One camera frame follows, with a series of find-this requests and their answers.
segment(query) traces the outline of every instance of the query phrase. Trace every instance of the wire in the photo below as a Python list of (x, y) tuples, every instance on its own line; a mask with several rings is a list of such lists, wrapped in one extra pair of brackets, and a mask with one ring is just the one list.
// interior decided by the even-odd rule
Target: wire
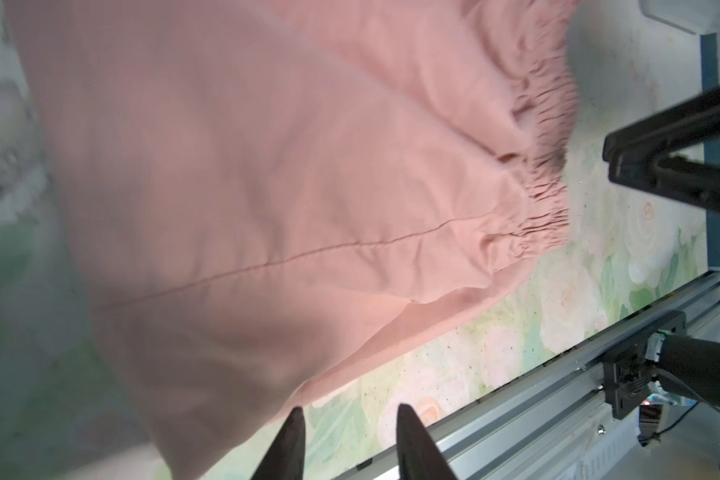
[(711, 408), (714, 408), (714, 409), (720, 414), (720, 408), (714, 406), (713, 404), (711, 404), (711, 403), (709, 403), (707, 400), (705, 400), (703, 397), (701, 397), (701, 395), (699, 395), (698, 393), (696, 393), (696, 391), (695, 391), (694, 389), (692, 389), (690, 386), (688, 386), (688, 384), (685, 383), (683, 380), (677, 378), (675, 375), (673, 375), (672, 373), (669, 373), (667, 370), (662, 370), (662, 369), (657, 368), (657, 369), (656, 369), (656, 372), (657, 372), (659, 375), (664, 376), (664, 377), (666, 377), (667, 379), (672, 380), (674, 383), (680, 384), (680, 386), (681, 386), (682, 388), (684, 388), (684, 389), (688, 390), (689, 392), (691, 392), (691, 395), (693, 395), (697, 400), (699, 400), (700, 402), (704, 402), (705, 404), (709, 405)]
[(652, 437), (652, 438), (655, 438), (656, 440), (660, 440), (660, 437), (661, 437), (662, 435), (664, 435), (665, 433), (667, 433), (669, 430), (677, 427), (677, 426), (680, 424), (680, 422), (682, 422), (682, 419), (685, 418), (686, 416), (688, 416), (688, 414), (691, 413), (691, 412), (693, 411), (693, 409), (696, 408), (698, 405), (699, 405), (699, 402), (694, 403), (694, 404), (691, 406), (691, 408), (688, 408), (687, 410), (685, 410), (684, 413), (680, 416), (680, 418), (678, 418), (677, 420), (675, 420), (672, 425), (664, 428), (661, 432), (656, 432), (656, 433), (654, 433), (651, 437)]

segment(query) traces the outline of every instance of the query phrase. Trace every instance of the pink fabric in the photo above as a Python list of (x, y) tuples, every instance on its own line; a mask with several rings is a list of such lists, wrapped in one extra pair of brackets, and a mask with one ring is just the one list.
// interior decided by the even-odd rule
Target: pink fabric
[(174, 478), (566, 238), (576, 0), (7, 0), (96, 340)]

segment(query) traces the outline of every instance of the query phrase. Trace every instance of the table surface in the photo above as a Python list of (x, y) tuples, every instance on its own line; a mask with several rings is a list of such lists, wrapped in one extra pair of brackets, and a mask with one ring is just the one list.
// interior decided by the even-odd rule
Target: table surface
[[(580, 96), (570, 242), (479, 318), (306, 408), (308, 478), (391, 446), (400, 402), (435, 422), (706, 271), (704, 212), (609, 184), (600, 158), (609, 131), (701, 90), (699, 38), (644, 18), (636, 2), (589, 0), (569, 40)], [(87, 318), (0, 6), (0, 478), (170, 477)], [(206, 478), (248, 478), (277, 429)]]

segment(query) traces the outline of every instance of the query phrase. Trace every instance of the white object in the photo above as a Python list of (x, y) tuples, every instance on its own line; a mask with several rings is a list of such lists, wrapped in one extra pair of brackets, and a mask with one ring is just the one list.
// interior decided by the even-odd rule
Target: white object
[(720, 32), (720, 0), (640, 0), (640, 10), (684, 32)]

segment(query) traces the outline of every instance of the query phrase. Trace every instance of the black bracket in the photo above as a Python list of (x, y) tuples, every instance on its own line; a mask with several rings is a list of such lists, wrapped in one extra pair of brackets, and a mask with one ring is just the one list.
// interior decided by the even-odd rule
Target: black bracket
[(720, 212), (720, 168), (678, 150), (720, 137), (720, 86), (609, 134), (603, 145), (615, 184)]
[(614, 418), (628, 416), (650, 395), (653, 368), (645, 358), (648, 337), (659, 330), (685, 335), (685, 324), (684, 312), (670, 312), (603, 354), (605, 401)]

